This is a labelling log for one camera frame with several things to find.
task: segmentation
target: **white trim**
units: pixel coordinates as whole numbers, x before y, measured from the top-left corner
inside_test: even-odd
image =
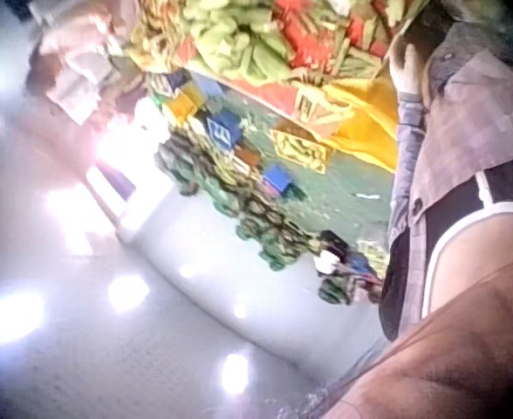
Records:
[[[425,281],[425,288],[423,291],[423,305],[421,308],[421,318],[427,317],[431,313],[431,292],[432,292],[432,285],[433,285],[433,276],[434,271],[437,267],[437,262],[439,260],[439,256],[441,255],[442,250],[445,248],[445,246],[452,240],[454,237],[456,237],[462,230],[464,230],[466,227],[470,226],[474,223],[479,223],[480,221],[484,220],[485,218],[489,218],[493,215],[497,214],[506,214],[510,213],[513,214],[513,203],[493,203],[491,205],[491,211],[487,211],[486,208],[479,209],[476,212],[473,212],[472,214],[469,214],[468,216],[465,216],[460,221],[456,222],[452,227],[450,227],[445,233],[439,238],[437,241],[437,244],[435,245],[433,249],[433,254],[431,255],[431,258],[429,259],[429,265],[427,268],[427,276]]]
[[[489,210],[493,206],[493,196],[491,195],[487,176],[483,170],[475,173],[475,181],[477,182],[477,188],[479,189],[478,196],[483,203],[483,208]]]

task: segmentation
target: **shopper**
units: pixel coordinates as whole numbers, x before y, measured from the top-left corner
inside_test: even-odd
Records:
[[[67,11],[55,27],[44,31],[30,55],[28,92],[45,95],[67,65],[82,73],[79,57],[128,40],[139,13],[137,0],[83,2]],[[84,73],[89,78],[87,69]]]
[[[380,304],[389,340],[513,262],[513,43],[455,24],[424,77],[403,50],[397,39],[389,53],[400,115]]]
[[[513,44],[455,24],[425,77],[401,38],[389,57],[400,155],[380,317],[396,341],[305,417],[513,417]]]

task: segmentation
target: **shirt button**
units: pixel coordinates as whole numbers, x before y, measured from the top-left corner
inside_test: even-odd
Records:
[[[421,198],[417,198],[414,202],[414,208],[412,209],[412,215],[417,216],[423,208],[423,201]]]

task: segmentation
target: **blue box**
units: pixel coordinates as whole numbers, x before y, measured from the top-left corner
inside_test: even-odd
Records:
[[[209,79],[206,76],[202,76],[196,72],[190,72],[191,78],[195,81],[196,85],[201,92],[207,97],[212,98],[215,96],[224,96],[227,92],[227,87],[217,81]]]
[[[243,131],[239,127],[241,118],[227,109],[209,116],[207,122],[212,141],[228,151],[233,149],[243,136]]]
[[[268,185],[273,186],[279,195],[282,195],[292,182],[290,175],[277,164],[273,164],[264,170],[263,180],[265,184],[268,183]]]

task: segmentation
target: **yellow cloth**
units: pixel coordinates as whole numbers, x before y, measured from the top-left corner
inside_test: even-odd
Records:
[[[342,79],[323,86],[327,97],[351,105],[355,114],[322,143],[394,173],[398,161],[398,100],[386,77]]]

